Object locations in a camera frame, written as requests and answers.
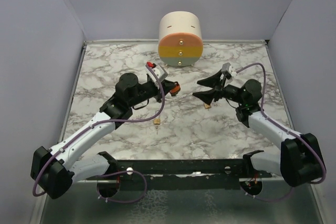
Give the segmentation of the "orange black padlock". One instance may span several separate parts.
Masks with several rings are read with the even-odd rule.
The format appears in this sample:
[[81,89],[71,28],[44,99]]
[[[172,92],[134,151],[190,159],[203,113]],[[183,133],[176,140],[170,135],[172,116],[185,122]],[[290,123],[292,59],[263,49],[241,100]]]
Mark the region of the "orange black padlock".
[[181,90],[181,86],[178,82],[174,82],[174,85],[175,87],[172,90],[170,90],[170,95],[172,97],[176,96]]

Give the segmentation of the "round three-drawer storage box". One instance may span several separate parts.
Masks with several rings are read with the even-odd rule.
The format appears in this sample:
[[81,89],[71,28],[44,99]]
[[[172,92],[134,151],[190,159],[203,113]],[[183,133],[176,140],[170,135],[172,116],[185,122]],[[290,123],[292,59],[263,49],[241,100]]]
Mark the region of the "round three-drawer storage box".
[[203,40],[198,17],[186,11],[164,15],[159,24],[158,54],[173,67],[196,63],[203,53]]

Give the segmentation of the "small brass padlock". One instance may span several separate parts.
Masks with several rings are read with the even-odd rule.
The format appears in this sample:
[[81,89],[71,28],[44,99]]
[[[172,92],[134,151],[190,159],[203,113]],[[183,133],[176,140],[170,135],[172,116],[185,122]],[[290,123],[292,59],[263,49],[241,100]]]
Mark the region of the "small brass padlock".
[[211,105],[208,105],[208,104],[204,104],[204,107],[205,107],[205,109],[210,109],[211,108]]

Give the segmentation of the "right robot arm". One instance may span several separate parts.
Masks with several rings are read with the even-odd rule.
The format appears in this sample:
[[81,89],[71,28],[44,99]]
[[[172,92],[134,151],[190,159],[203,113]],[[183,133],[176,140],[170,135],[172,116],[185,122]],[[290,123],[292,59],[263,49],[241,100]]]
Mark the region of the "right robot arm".
[[232,77],[230,71],[220,70],[199,80],[197,84],[209,90],[194,92],[193,96],[207,105],[220,99],[236,102],[238,121],[279,149],[279,154],[254,151],[244,155],[246,161],[241,164],[242,173],[246,177],[254,177],[259,171],[269,172],[281,176],[291,187],[321,182],[326,176],[326,167],[317,138],[311,133],[293,131],[268,116],[259,105],[263,97],[259,81],[249,79],[239,88],[226,84]]

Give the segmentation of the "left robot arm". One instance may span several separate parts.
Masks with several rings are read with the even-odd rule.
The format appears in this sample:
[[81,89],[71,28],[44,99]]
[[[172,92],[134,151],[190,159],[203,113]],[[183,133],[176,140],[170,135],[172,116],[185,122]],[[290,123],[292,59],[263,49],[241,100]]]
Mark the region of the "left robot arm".
[[132,123],[130,118],[136,105],[155,98],[165,103],[165,96],[176,87],[176,82],[149,71],[147,81],[139,83],[137,75],[125,73],[115,85],[115,93],[99,109],[99,112],[80,130],[63,143],[49,149],[41,146],[33,153],[30,176],[35,181],[33,196],[40,186],[52,199],[62,196],[75,182],[78,172],[74,171],[77,159],[94,143],[112,133],[123,123]]

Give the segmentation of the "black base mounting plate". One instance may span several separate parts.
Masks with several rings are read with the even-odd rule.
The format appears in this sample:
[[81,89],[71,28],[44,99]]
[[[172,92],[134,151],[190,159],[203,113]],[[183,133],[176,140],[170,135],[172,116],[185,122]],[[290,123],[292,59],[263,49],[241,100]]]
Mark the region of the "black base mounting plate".
[[110,167],[106,177],[93,176],[104,196],[118,191],[144,190],[239,190],[240,183],[252,178],[270,178],[244,159],[116,160],[101,152]]

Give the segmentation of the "long-shackle brass padlock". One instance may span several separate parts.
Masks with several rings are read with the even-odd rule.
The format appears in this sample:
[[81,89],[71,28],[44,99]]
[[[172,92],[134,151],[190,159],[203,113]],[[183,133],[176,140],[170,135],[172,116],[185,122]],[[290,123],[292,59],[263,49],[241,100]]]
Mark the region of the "long-shackle brass padlock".
[[158,134],[159,127],[161,125],[161,118],[160,118],[160,112],[159,112],[159,110],[157,110],[155,112],[155,114],[157,114],[157,116],[153,119],[153,124],[154,124],[155,130],[156,130],[156,133]]

